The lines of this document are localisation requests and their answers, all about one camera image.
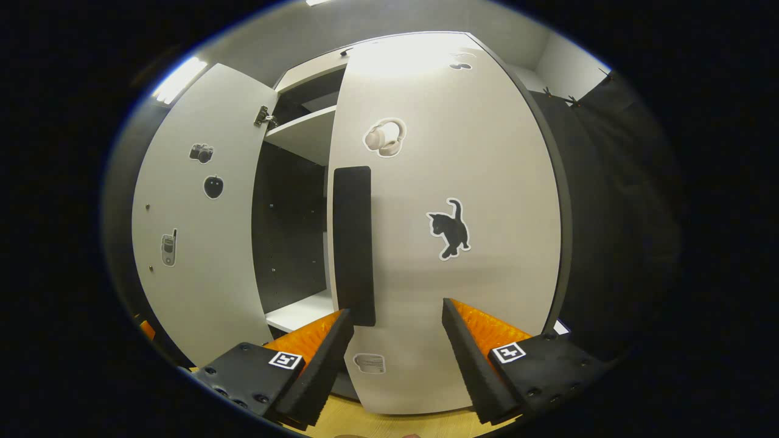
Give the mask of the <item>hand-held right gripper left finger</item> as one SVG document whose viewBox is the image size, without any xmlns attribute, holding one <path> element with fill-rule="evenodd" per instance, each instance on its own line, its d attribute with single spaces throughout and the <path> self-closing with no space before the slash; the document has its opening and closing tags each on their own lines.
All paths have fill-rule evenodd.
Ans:
<svg viewBox="0 0 779 438">
<path fill-rule="evenodd" d="M 265 346 L 241 342 L 192 372 L 216 399 L 293 428 L 315 426 L 354 334 L 338 310 Z"/>
</svg>

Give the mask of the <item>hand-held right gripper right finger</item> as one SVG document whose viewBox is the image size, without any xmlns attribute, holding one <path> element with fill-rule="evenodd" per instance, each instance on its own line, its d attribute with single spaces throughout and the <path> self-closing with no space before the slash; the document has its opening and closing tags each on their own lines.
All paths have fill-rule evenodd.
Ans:
<svg viewBox="0 0 779 438">
<path fill-rule="evenodd" d="M 442 326 L 480 422 L 527 422 L 565 404 L 611 369 L 565 328 L 531 336 L 446 297 Z"/>
</svg>

